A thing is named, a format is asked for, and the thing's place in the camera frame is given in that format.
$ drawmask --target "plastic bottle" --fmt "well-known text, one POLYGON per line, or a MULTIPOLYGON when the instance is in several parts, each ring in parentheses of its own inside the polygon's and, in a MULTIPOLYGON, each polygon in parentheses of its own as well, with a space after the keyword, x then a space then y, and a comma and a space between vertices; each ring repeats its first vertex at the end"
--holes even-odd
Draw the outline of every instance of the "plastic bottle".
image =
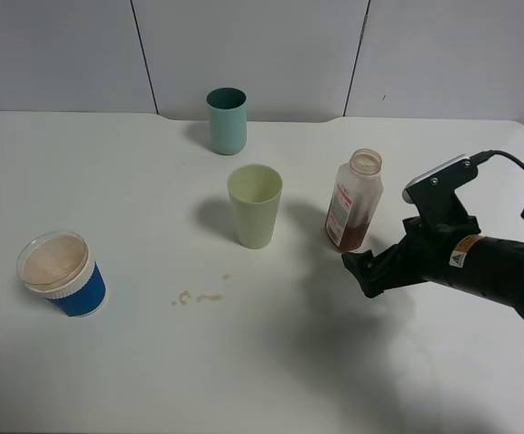
POLYGON ((341 165, 326 217, 326 233, 340 252, 362 244, 380 196, 382 158, 370 149, 359 149, 341 165))

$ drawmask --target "white wall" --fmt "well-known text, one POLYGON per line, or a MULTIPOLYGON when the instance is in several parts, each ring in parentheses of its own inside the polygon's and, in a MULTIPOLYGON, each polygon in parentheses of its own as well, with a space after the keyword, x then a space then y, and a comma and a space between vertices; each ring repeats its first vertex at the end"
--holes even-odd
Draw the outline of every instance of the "white wall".
POLYGON ((524 119, 524 0, 372 0, 347 115, 524 119))
POLYGON ((0 110, 155 112, 127 0, 0 0, 0 110))
POLYGON ((136 0, 159 113, 205 118, 218 87, 257 120, 342 116, 367 0, 136 0))

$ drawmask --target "yellow warning sticker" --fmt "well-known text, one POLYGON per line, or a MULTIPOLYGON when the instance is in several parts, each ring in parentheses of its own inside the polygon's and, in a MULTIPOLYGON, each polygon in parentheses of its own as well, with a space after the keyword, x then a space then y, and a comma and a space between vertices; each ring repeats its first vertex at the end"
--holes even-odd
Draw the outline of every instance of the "yellow warning sticker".
POLYGON ((451 256, 449 257, 449 265, 452 267, 457 267, 461 269, 464 265, 464 260, 467 257, 467 253, 471 247, 477 242, 482 240, 482 235, 467 235, 462 240, 457 242, 457 245, 454 246, 451 256))

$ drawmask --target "white table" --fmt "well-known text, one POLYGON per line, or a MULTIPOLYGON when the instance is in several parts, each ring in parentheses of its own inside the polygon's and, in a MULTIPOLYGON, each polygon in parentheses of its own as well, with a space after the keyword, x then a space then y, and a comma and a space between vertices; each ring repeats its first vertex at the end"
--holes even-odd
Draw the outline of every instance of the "white table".
MULTIPOLYGON (((511 308, 431 283, 368 300, 323 234, 355 149, 384 161, 363 245, 379 253, 416 215, 400 194, 411 178, 483 149, 524 161, 523 126, 253 122, 230 157, 206 137, 207 124, 155 115, 0 113, 0 431, 524 434, 511 308), (254 162, 285 185, 262 250, 235 242, 226 193, 254 162), (92 316, 68 318, 16 281, 21 248, 54 229, 98 260, 109 297, 92 316)), ((524 241, 511 162, 482 165, 460 197, 485 233, 524 241)))

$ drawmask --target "light green cup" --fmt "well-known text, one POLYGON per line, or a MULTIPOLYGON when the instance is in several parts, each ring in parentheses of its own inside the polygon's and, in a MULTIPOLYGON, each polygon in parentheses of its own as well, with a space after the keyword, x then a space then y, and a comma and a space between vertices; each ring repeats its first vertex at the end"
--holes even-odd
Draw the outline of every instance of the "light green cup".
POLYGON ((245 165, 229 176, 228 193, 240 243, 249 249, 266 247, 282 193, 278 172, 266 165, 245 165))
POLYGON ((246 94, 234 88, 221 88, 210 92, 206 102, 213 149, 225 156, 237 154, 246 144, 246 94))

